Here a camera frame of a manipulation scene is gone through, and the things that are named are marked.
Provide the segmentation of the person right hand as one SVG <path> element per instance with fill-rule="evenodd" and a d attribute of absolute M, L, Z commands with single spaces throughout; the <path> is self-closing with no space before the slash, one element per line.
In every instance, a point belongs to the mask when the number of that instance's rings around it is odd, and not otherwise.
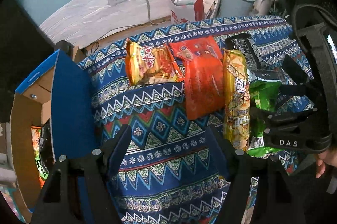
<path fill-rule="evenodd" d="M 316 159 L 316 178 L 320 178 L 324 174 L 328 165 L 337 166 L 336 147 L 330 147 L 320 154 L 315 154 L 314 157 Z"/>

